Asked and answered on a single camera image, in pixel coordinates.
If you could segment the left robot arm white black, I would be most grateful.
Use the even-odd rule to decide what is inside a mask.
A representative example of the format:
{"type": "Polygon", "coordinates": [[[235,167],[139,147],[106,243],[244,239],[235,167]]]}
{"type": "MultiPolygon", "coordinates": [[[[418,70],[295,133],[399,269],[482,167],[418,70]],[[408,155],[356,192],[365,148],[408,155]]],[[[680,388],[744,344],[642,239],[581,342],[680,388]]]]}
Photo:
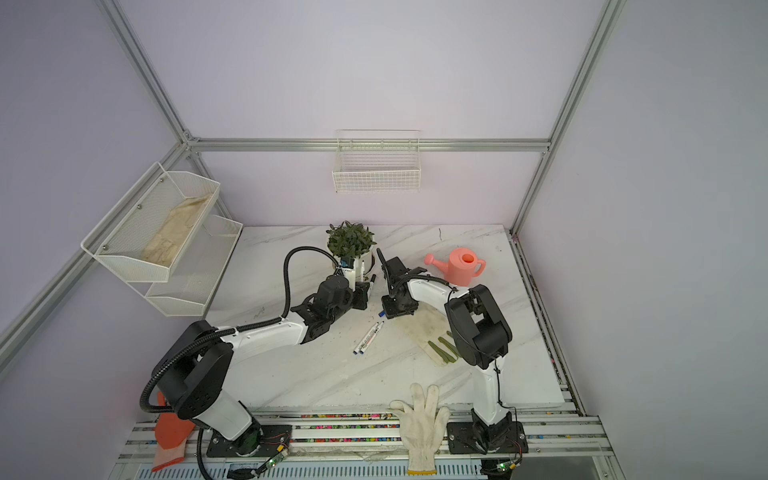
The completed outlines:
{"type": "Polygon", "coordinates": [[[315,293],[277,318],[221,328],[205,320],[194,322],[152,370],[153,383],[142,394],[142,407],[151,407],[149,394],[159,389],[167,401],[165,411],[253,450],[262,427],[227,391],[232,367],[261,355],[276,359],[276,349],[307,344],[328,333],[349,310],[367,308],[370,289],[369,282],[351,287],[345,277],[330,275],[315,293]]]}

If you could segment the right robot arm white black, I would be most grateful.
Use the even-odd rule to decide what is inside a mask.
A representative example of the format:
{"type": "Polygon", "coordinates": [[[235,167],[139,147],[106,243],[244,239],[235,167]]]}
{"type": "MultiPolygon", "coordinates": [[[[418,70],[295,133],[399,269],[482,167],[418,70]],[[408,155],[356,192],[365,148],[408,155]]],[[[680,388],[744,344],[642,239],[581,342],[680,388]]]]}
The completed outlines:
{"type": "Polygon", "coordinates": [[[491,290],[471,281],[485,269],[485,262],[466,248],[454,250],[448,263],[429,254],[424,263],[438,267],[442,277],[422,267],[408,268],[398,257],[376,254],[387,282],[382,297],[385,316],[394,319],[413,315],[429,306],[445,317],[453,345],[468,365],[477,371],[472,416],[475,429],[490,436],[508,428],[513,421],[509,408],[500,399],[500,373],[513,334],[491,290]]]}

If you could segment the beige glove green fingers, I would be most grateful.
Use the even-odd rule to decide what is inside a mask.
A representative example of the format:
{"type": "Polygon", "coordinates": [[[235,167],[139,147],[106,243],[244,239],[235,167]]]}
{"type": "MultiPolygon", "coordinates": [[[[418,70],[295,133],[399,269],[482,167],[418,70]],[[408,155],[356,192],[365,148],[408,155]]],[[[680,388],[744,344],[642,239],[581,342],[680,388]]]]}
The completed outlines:
{"type": "Polygon", "coordinates": [[[398,317],[394,324],[412,340],[436,365],[456,363],[460,354],[450,325],[443,313],[429,305],[422,305],[412,315],[398,317]]]}

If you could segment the potted green plant white pot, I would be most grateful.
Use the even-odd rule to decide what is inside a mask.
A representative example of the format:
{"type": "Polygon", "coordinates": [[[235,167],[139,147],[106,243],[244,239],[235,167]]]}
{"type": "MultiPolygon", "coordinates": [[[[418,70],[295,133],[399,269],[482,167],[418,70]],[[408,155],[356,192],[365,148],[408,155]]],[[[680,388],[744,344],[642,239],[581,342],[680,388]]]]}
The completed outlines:
{"type": "Polygon", "coordinates": [[[374,233],[362,223],[345,220],[339,225],[330,224],[326,233],[328,250],[340,260],[342,268],[353,268],[355,261],[376,244],[374,233]]]}

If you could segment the pink watering can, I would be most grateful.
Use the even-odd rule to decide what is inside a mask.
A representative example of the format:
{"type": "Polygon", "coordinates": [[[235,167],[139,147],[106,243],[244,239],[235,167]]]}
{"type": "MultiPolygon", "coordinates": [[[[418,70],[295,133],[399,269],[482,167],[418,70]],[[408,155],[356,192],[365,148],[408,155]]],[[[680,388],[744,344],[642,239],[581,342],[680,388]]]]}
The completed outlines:
{"type": "Polygon", "coordinates": [[[447,282],[461,287],[468,287],[486,268],[485,260],[464,247],[454,249],[445,262],[437,260],[433,254],[427,254],[424,264],[434,266],[447,282]]]}

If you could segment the white knit glove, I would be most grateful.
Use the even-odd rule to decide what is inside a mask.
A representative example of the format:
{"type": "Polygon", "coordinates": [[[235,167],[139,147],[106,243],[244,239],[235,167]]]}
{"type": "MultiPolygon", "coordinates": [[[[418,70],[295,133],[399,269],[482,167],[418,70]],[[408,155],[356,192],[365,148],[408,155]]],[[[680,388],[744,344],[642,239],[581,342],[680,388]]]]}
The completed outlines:
{"type": "Polygon", "coordinates": [[[440,449],[450,410],[439,406],[440,387],[430,385],[427,390],[414,383],[410,387],[412,403],[393,400],[390,411],[398,418],[400,436],[408,450],[409,475],[436,475],[435,455],[440,449]]]}

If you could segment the lower white mesh shelf basket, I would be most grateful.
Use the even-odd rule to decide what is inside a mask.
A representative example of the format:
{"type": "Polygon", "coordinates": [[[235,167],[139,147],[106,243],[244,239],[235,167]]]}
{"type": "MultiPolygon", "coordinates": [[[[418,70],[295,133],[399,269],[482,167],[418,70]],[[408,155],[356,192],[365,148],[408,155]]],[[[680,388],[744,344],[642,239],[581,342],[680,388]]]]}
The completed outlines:
{"type": "Polygon", "coordinates": [[[241,235],[239,222],[210,214],[168,282],[153,283],[145,299],[166,317],[203,316],[241,235]]]}

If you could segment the white mesh shelf basket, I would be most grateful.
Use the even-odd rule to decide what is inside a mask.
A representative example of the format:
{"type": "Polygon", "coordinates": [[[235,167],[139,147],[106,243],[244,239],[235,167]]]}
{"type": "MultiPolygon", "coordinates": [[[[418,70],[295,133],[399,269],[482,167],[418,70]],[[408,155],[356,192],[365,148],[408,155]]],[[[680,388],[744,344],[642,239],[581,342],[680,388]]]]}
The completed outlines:
{"type": "Polygon", "coordinates": [[[241,235],[239,222],[210,214],[168,282],[153,283],[145,299],[166,317],[203,316],[241,235]]]}
{"type": "Polygon", "coordinates": [[[81,249],[126,283],[165,283],[218,200],[220,183],[189,171],[153,164],[81,241],[81,249]],[[187,198],[211,195],[170,267],[145,262],[141,253],[171,209],[187,198]]]}

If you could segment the beige cloth in basket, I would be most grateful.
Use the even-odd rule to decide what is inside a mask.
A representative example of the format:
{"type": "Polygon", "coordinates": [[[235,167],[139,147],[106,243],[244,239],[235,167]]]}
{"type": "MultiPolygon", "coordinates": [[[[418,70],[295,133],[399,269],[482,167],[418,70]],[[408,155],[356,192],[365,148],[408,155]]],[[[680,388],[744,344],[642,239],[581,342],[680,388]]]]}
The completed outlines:
{"type": "Polygon", "coordinates": [[[187,198],[171,209],[159,231],[142,251],[140,259],[170,267],[210,197],[211,195],[204,195],[187,198]]]}

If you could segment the upper white mesh shelf basket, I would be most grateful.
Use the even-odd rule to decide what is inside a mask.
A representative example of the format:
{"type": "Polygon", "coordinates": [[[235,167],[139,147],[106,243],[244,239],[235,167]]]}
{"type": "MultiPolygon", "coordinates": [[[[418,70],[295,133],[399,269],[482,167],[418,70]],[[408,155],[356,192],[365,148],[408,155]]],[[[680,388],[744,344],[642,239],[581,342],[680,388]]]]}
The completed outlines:
{"type": "Polygon", "coordinates": [[[81,241],[81,249],[126,283],[165,283],[218,200],[220,183],[189,171],[153,164],[81,241]],[[170,267],[145,262],[141,253],[171,209],[187,198],[211,195],[170,267]]]}

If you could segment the red rubber glove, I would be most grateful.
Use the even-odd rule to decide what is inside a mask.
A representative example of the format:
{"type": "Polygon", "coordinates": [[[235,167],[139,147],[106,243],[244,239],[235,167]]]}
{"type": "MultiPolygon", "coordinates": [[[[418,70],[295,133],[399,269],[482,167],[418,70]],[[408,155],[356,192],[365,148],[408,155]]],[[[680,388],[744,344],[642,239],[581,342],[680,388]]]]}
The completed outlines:
{"type": "Polygon", "coordinates": [[[154,430],[157,451],[151,468],[152,473],[184,460],[187,440],[194,428],[192,421],[180,419],[173,411],[159,415],[154,430]]]}

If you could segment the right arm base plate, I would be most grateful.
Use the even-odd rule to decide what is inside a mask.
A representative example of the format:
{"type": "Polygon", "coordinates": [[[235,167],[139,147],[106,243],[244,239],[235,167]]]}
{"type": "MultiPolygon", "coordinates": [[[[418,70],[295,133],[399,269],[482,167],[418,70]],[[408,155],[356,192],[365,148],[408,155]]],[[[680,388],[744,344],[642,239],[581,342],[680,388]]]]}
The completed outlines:
{"type": "Polygon", "coordinates": [[[449,422],[448,448],[451,454],[520,454],[529,452],[523,425],[499,422],[491,427],[482,422],[449,422]]]}

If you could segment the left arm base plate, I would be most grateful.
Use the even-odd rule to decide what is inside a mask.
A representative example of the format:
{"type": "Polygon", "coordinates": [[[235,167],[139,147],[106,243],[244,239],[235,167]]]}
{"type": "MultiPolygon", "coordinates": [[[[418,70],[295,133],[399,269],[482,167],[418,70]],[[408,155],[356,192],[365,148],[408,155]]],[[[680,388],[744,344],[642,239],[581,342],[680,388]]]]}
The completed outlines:
{"type": "Polygon", "coordinates": [[[293,427],[288,424],[250,427],[236,440],[228,440],[214,430],[206,450],[209,458],[268,458],[279,449],[286,450],[291,442],[293,427]]]}

